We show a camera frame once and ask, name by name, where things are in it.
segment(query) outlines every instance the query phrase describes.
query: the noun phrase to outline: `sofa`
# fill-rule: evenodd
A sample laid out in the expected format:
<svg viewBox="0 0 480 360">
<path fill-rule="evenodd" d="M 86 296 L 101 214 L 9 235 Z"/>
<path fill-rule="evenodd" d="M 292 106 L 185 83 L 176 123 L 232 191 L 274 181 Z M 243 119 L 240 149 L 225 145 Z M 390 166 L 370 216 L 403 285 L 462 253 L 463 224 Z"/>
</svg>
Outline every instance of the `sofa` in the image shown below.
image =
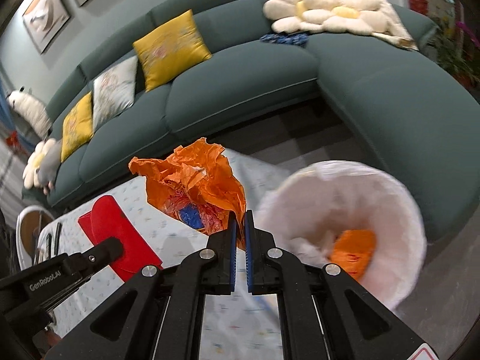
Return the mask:
<svg viewBox="0 0 480 360">
<path fill-rule="evenodd" d="M 139 65 L 134 105 L 61 165 L 48 204 L 81 203 L 129 174 L 133 156 L 165 156 L 180 144 L 322 96 L 358 137 L 370 164 L 409 189 L 430 242 L 460 230 L 479 203 L 480 186 L 480 106 L 468 91 L 420 52 L 373 37 L 322 33 L 304 48 L 260 42 L 271 31 L 265 1 L 168 0 L 86 56 L 47 104 L 56 139 L 94 79 L 133 56 L 135 40 L 179 14 L 193 10 L 213 54 L 149 92 Z M 435 24 L 394 8 L 422 49 Z"/>
</svg>

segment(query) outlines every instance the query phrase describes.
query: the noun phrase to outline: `red dustpan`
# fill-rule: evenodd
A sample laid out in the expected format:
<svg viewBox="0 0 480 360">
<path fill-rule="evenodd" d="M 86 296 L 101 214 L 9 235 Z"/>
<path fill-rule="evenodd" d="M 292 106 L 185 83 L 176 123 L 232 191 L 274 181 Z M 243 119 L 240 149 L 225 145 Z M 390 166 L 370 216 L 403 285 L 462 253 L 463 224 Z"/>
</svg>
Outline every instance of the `red dustpan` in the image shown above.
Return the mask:
<svg viewBox="0 0 480 360">
<path fill-rule="evenodd" d="M 116 237 L 122 242 L 123 255 L 110 266 L 123 281 L 144 266 L 162 268 L 162 260 L 130 223 L 113 196 L 99 198 L 92 211 L 78 218 L 78 224 L 94 245 L 109 237 Z"/>
</svg>

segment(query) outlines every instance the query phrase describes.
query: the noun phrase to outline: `patterned tablecloth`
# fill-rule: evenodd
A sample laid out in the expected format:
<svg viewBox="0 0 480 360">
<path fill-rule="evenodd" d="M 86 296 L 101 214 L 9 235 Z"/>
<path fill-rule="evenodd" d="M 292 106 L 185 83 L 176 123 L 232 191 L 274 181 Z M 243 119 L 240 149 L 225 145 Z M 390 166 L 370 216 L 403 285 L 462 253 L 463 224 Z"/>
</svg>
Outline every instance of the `patterned tablecloth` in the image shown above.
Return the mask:
<svg viewBox="0 0 480 360">
<path fill-rule="evenodd" d="M 276 189 L 289 176 L 285 169 L 225 150 L 233 174 L 245 188 L 247 207 L 255 210 L 262 196 Z M 112 195 L 137 231 L 167 268 L 180 264 L 184 257 L 206 246 L 207 236 L 176 221 L 146 202 L 145 179 L 134 178 L 106 193 Z M 62 223 L 59 253 L 73 254 L 93 245 L 78 225 L 79 216 L 89 212 L 96 199 L 50 223 L 42 231 L 39 245 L 54 237 L 57 222 Z M 55 309 L 61 337 L 111 295 L 123 281 L 107 266 Z M 200 360 L 282 359 L 282 341 L 277 310 L 269 307 L 274 295 L 254 297 L 247 292 L 245 253 L 237 249 L 237 279 L 231 296 L 211 296 L 205 300 Z"/>
</svg>

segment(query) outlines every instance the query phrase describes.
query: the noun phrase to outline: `white trash bin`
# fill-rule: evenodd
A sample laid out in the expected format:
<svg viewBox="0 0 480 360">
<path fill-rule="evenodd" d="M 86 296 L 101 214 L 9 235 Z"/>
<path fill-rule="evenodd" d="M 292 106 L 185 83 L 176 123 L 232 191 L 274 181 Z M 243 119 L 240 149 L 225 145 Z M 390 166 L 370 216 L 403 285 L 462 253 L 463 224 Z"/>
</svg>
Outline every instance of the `white trash bin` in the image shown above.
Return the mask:
<svg viewBox="0 0 480 360">
<path fill-rule="evenodd" d="M 18 263 L 22 271 L 32 266 L 32 255 L 35 253 L 33 234 L 38 236 L 53 220 L 53 215 L 38 205 L 28 206 L 18 215 L 15 233 Z"/>
<path fill-rule="evenodd" d="M 427 247 L 420 210 L 406 187 L 349 161 L 314 163 L 291 175 L 263 198 L 255 227 L 318 267 L 328 262 L 342 231 L 374 231 L 376 249 L 359 282 L 390 310 L 414 288 Z"/>
</svg>

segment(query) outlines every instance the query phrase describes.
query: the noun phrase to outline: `blue cloth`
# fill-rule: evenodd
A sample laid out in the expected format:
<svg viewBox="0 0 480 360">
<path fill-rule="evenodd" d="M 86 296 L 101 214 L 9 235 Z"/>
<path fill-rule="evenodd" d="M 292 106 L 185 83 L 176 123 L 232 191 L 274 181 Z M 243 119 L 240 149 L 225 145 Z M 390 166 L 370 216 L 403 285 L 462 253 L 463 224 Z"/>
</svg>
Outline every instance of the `blue cloth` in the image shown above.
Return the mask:
<svg viewBox="0 0 480 360">
<path fill-rule="evenodd" d="M 308 33 L 296 32 L 293 34 L 267 34 L 262 36 L 260 40 L 266 43 L 294 44 L 296 46 L 304 47 L 308 42 Z"/>
<path fill-rule="evenodd" d="M 15 127 L 15 123 L 11 118 L 10 106 L 8 105 L 7 99 L 5 98 L 5 94 L 3 92 L 3 86 L 1 82 L 0 82 L 0 123 L 3 124 L 10 131 L 17 130 Z M 35 145 L 29 142 L 18 131 L 17 131 L 17 135 L 18 135 L 18 142 L 20 142 L 22 147 L 27 152 L 33 153 L 35 151 Z"/>
<path fill-rule="evenodd" d="M 188 204 L 179 212 L 181 221 L 192 229 L 200 230 L 204 228 L 200 212 L 195 204 Z"/>
</svg>

